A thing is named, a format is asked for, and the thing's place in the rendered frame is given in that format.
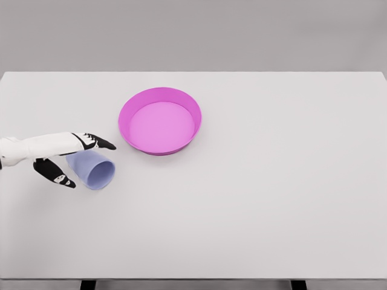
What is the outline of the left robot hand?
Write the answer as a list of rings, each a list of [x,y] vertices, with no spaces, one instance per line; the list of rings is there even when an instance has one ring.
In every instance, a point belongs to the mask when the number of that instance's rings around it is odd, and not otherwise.
[[[26,139],[34,170],[47,180],[74,189],[76,184],[50,158],[101,148],[116,150],[109,141],[91,133],[61,132]]]

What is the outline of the pink round plate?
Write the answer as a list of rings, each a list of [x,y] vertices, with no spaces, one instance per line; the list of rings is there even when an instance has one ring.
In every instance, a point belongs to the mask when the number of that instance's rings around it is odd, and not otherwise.
[[[184,149],[202,123],[197,101],[175,88],[149,88],[132,96],[121,108],[118,127],[133,148],[156,156]]]

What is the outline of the lavender plastic cup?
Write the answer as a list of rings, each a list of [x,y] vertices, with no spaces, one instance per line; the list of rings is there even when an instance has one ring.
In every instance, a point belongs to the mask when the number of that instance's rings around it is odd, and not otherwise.
[[[94,150],[67,155],[66,161],[76,176],[91,190],[106,187],[115,175],[115,164]]]

